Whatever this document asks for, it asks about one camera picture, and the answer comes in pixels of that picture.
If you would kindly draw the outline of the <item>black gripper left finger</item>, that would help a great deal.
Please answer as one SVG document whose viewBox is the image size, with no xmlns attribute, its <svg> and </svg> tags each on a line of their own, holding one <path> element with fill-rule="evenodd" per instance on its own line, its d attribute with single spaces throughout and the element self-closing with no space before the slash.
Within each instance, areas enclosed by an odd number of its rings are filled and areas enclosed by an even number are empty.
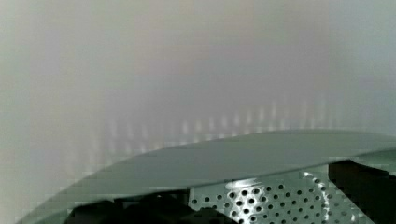
<svg viewBox="0 0 396 224">
<path fill-rule="evenodd" d="M 214 208 L 192 209 L 189 193 L 172 190 L 81 205 L 64 224 L 237 224 Z"/>
</svg>

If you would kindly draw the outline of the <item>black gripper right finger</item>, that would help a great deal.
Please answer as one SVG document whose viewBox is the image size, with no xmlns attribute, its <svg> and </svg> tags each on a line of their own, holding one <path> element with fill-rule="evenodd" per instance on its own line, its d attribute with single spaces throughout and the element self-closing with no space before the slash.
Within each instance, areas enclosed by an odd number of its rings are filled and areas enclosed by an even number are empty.
<svg viewBox="0 0 396 224">
<path fill-rule="evenodd" d="M 328 166 L 328 176 L 374 224 L 395 224 L 396 178 L 389 172 L 339 161 Z"/>
</svg>

